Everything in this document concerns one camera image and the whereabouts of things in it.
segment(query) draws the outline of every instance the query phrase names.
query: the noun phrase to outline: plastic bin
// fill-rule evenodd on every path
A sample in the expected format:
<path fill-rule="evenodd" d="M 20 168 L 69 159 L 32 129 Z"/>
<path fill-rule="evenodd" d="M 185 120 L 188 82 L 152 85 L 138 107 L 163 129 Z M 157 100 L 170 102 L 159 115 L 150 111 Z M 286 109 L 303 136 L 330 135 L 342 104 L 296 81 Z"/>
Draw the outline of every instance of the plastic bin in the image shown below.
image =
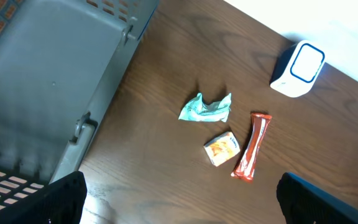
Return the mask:
<path fill-rule="evenodd" d="M 78 170 L 157 3 L 0 0 L 0 187 Z"/>

